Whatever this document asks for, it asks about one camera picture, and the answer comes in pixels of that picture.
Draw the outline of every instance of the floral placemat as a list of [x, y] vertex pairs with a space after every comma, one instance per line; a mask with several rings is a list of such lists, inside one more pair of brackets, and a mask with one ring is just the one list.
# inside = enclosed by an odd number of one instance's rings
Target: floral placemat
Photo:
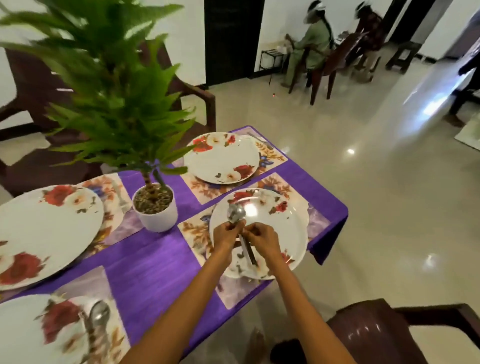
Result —
[[[91, 180], [78, 184], [79, 187], [86, 187], [95, 192], [103, 203], [104, 215], [103, 222], [98, 234], [92, 243], [72, 264], [92, 256], [109, 246], [135, 234], [143, 228], [136, 212], [132, 209], [132, 200], [128, 196], [127, 190], [123, 187], [118, 173], [105, 174]], [[17, 267], [27, 274], [32, 268], [28, 261]], [[17, 293], [25, 290], [27, 287], [1, 291], [0, 302], [13, 297]]]
[[[307, 230], [308, 239], [311, 241], [324, 231], [330, 221], [327, 220], [317, 209], [308, 203], [292, 186], [285, 182], [277, 173], [253, 183], [248, 187], [264, 188], [283, 195], [299, 212], [300, 219]], [[215, 206], [211, 206], [199, 214], [178, 224], [183, 237], [190, 246], [193, 254], [201, 266], [210, 256], [213, 245], [210, 240], [209, 223]], [[235, 262], [227, 269], [236, 271]], [[225, 307], [230, 310], [244, 299], [262, 281], [241, 277], [239, 279], [222, 276], [216, 287], [216, 292]]]
[[[257, 131], [255, 131], [250, 126], [237, 130], [233, 133], [236, 135], [243, 135], [245, 137], [251, 138], [255, 142], [255, 145], [257, 146], [258, 151], [260, 153], [259, 167], [256, 170], [256, 172], [248, 180], [245, 180], [236, 184], [208, 183], [198, 179], [191, 173], [185, 173], [181, 175], [181, 177], [183, 178], [187, 186], [191, 189], [191, 191], [193, 192], [197, 200], [202, 205], [213, 200], [214, 198], [217, 198], [222, 194], [226, 194], [228, 191], [234, 188], [237, 188], [238, 186], [249, 183], [249, 181], [252, 178], [257, 177], [262, 173], [265, 173], [268, 170], [271, 170], [272, 168], [279, 166], [280, 164], [288, 160], [287, 157], [285, 157], [282, 153], [280, 153], [278, 149], [275, 149], [269, 143], [260, 142], [259, 140], [249, 135], [249, 134], [253, 134], [256, 137], [258, 137], [260, 140], [264, 139], [262, 135], [260, 135]], [[180, 158], [179, 160], [173, 162], [173, 165], [175, 167], [183, 166], [183, 158]]]
[[85, 363], [119, 363], [130, 349], [130, 343], [117, 304], [112, 296], [105, 269], [103, 267], [92, 269], [57, 289], [54, 295], [81, 305], [86, 314], [99, 300], [103, 300], [109, 305], [110, 319], [107, 322], [107, 329], [105, 331], [94, 329], [89, 333], [93, 336], [94, 344]]

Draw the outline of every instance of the tiled floor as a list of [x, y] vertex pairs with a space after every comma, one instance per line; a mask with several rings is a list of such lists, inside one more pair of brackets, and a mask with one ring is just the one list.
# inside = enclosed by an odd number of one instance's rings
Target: tiled floor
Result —
[[[307, 255], [295, 271], [325, 319], [379, 297], [392, 306], [466, 302], [480, 313], [480, 153], [455, 141], [458, 129], [441, 120], [458, 68], [415, 62], [400, 75], [380, 67], [366, 85], [339, 75], [332, 99], [321, 88], [313, 107], [300, 87], [288, 95], [280, 76], [271, 86], [264, 77], [212, 88], [219, 130], [253, 125], [349, 207], [326, 263]], [[466, 106], [461, 117], [474, 110]], [[7, 143], [0, 158], [25, 151]], [[275, 283], [184, 363], [216, 363], [215, 354], [229, 363], [227, 352], [241, 362], [254, 327], [272, 340], [294, 335]], [[412, 333], [430, 363], [480, 362], [456, 329]]]

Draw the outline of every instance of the dining table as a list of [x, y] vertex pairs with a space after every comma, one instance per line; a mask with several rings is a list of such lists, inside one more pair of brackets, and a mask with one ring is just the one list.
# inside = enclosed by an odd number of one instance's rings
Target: dining table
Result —
[[[272, 173], [281, 176], [330, 221], [328, 227], [308, 243], [308, 251], [319, 264], [322, 264], [345, 225], [348, 218], [347, 207], [291, 159], [255, 177], [252, 182]], [[130, 197], [144, 185], [142, 175], [138, 171], [122, 171], [119, 172], [119, 177]], [[225, 197], [218, 196], [202, 205], [181, 176], [166, 175], [165, 183], [173, 189], [179, 214], [178, 222], [215, 205]], [[179, 297], [201, 268], [177, 226], [164, 233], [141, 229], [108, 249], [23, 291], [18, 296], [52, 293], [99, 266], [105, 269], [132, 345], [141, 339], [156, 319]], [[187, 355], [227, 322], [270, 282], [262, 281], [231, 309], [227, 309], [214, 293], [184, 354]]]

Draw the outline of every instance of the black stool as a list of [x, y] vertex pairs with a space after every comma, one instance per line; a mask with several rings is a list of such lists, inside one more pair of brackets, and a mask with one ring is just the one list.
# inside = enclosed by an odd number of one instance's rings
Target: black stool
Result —
[[[391, 70], [393, 66], [399, 66], [401, 67], [400, 72], [405, 74], [408, 71], [410, 64], [412, 63], [413, 57], [415, 57], [415, 55], [419, 52], [421, 46], [422, 44], [415, 42], [405, 42], [403, 44], [400, 44], [395, 55], [392, 57], [391, 60], [388, 61], [385, 68], [387, 70]], [[400, 56], [402, 55], [404, 50], [408, 50], [410, 51], [410, 53], [407, 58], [401, 60]]]

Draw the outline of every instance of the forearm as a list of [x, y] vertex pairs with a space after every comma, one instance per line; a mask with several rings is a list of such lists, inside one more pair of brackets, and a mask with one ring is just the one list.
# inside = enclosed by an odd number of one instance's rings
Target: forearm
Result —
[[121, 364], [176, 364], [202, 317], [205, 307], [228, 266], [225, 254], [217, 251], [206, 261], [187, 289], [155, 322], [121, 361]]
[[288, 315], [292, 318], [309, 364], [354, 364], [348, 350], [308, 301], [287, 264], [274, 268]]

